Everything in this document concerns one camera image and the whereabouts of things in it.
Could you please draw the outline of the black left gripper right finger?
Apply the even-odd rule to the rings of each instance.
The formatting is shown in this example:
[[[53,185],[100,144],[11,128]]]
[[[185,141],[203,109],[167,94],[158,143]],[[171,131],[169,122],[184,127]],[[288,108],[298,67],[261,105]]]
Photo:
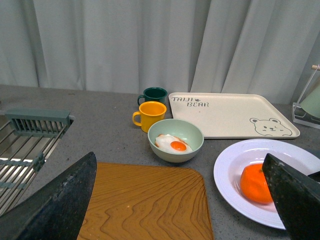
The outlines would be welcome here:
[[[268,153],[262,170],[277,213],[292,240],[320,238],[320,182]]]

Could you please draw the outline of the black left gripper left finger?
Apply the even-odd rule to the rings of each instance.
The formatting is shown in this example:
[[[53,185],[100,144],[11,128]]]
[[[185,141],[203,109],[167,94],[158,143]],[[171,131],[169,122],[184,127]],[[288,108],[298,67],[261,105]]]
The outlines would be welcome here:
[[[89,152],[0,217],[2,240],[75,240],[92,196],[97,160]]]

